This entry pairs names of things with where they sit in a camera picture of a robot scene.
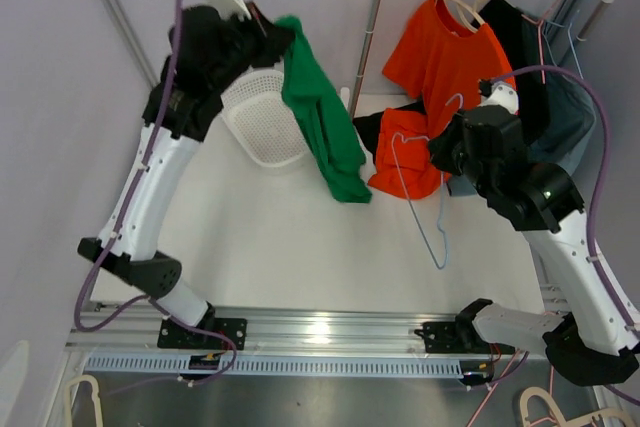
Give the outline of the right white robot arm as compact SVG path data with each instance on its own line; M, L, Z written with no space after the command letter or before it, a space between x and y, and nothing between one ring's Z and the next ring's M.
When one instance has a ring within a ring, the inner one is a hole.
M626 382L639 368L639 314L587 231L572 178L528 159L520 118L499 105L456 112L430 140L432 164L466 177L490 209L510 222L543 260L570 311L543 315L478 299L456 317L466 351L503 344L545 356L577 386Z

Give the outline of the orange t shirt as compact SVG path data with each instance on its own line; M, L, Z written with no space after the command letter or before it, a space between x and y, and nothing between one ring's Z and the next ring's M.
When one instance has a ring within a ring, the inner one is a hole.
M475 108L478 82L511 71L492 28L475 32L454 19L444 0L426 0L406 24L383 75L424 111L388 108L381 118L376 172L368 184L399 197L422 199L450 175L432 165L427 141L439 136L461 108Z

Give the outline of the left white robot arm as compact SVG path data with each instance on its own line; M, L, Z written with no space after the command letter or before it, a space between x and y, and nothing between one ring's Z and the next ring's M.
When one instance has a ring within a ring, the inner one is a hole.
M212 306L183 279L180 261L159 251L159 234L187 165L223 109L223 93L248 69L274 66L294 39L292 29L272 23L255 5L246 18L223 19L204 5L177 11L171 52L144 108L123 190L100 233L79 242L77 252L92 268L78 306L105 270L172 317L190 346L213 341Z

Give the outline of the green t shirt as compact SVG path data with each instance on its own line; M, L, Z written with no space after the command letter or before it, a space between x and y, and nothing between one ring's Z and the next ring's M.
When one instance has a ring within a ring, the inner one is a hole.
M300 19L283 16L275 25L294 34L283 56L281 97L332 197L342 203L370 202L372 193L360 175L365 153L342 100L314 56Z

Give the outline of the beige wooden hanger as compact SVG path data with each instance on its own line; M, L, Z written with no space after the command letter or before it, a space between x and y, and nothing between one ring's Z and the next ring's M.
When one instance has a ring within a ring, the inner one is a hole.
M478 13L479 7L488 0L474 0L472 5L467 4L463 0L443 0L452 2L456 8L460 23L472 33L476 33L478 28L484 24L484 20ZM474 26L466 17L470 14L477 26Z

